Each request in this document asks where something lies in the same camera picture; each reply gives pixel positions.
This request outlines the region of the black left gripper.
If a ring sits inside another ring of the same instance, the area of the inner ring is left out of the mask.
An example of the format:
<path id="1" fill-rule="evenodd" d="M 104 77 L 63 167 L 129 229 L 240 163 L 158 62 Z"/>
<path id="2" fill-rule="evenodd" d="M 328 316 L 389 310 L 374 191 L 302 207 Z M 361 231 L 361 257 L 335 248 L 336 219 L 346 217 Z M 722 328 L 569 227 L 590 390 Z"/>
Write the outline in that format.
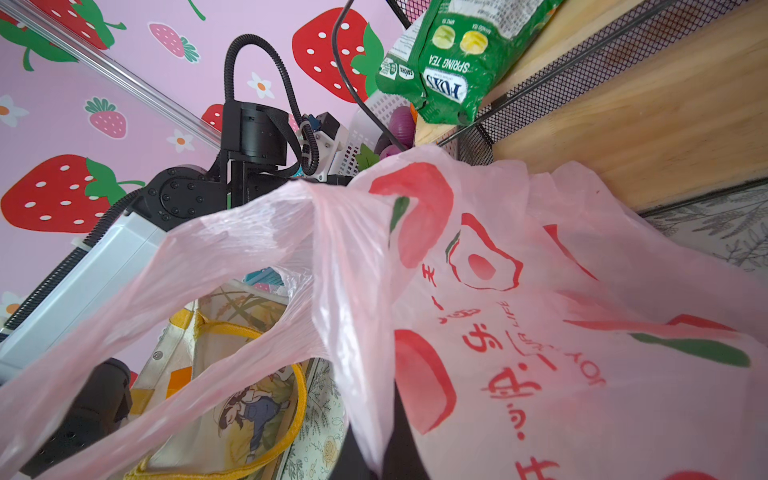
<path id="1" fill-rule="evenodd" d="M 328 112 L 309 115 L 318 154 L 287 112 L 265 105 L 227 101 L 223 105 L 219 172 L 228 174 L 228 205 L 238 207 L 290 180 L 348 185 L 352 177 L 334 173 L 343 157 L 348 131 Z"/>

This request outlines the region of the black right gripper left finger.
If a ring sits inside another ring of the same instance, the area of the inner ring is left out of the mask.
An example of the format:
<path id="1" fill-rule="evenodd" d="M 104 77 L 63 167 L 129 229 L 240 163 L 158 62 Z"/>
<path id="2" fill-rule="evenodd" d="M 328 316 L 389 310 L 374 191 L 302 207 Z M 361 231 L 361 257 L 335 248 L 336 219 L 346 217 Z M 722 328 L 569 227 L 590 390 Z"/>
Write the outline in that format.
<path id="1" fill-rule="evenodd" d="M 98 365 L 61 425 L 20 472 L 36 478 L 117 431 L 133 405 L 131 380 L 131 371 L 120 360 L 110 358 Z"/>

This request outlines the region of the white canvas tote bag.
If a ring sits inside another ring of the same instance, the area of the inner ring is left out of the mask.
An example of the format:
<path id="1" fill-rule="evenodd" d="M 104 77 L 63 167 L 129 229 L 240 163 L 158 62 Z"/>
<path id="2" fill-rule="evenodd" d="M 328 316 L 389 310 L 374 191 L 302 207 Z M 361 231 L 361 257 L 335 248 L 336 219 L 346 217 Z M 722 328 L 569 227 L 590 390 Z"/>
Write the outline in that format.
<path id="1" fill-rule="evenodd" d="M 215 404 L 125 473 L 127 479 L 274 479 L 300 433 L 308 403 L 304 361 L 245 381 L 235 356 L 282 317 L 287 299 L 230 281 L 170 317 L 131 386 L 136 420 L 191 381 L 232 382 Z"/>

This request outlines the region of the pink plastic grocery bag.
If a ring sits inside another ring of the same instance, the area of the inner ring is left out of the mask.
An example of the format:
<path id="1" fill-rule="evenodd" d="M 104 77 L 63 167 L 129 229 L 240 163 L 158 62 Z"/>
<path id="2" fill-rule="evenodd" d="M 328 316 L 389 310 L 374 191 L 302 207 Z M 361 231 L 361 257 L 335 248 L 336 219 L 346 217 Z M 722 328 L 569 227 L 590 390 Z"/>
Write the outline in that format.
<path id="1" fill-rule="evenodd" d="M 1 390 L 1 475 L 46 452 L 91 369 L 161 321 L 192 378 L 47 479 L 240 479 L 301 427 L 328 360 L 366 473 L 402 405 L 432 479 L 763 479 L 767 288 L 679 246 L 588 168 L 420 147 L 169 232 Z"/>

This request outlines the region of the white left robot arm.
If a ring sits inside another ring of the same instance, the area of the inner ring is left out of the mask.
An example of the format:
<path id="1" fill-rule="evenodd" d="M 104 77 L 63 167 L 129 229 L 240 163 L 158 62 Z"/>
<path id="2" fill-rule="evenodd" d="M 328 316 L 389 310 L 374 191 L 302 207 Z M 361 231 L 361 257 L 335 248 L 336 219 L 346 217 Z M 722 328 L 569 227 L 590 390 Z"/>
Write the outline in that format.
<path id="1" fill-rule="evenodd" d="M 328 171 L 341 157 L 348 135 L 328 112 L 299 118 L 300 128 L 293 131 L 285 111 L 228 100 L 221 120 L 221 149 L 209 170 L 168 168 L 97 211 L 96 225 L 2 327 L 3 383 L 130 283 L 173 228 L 241 206 L 290 180 L 350 181 Z"/>

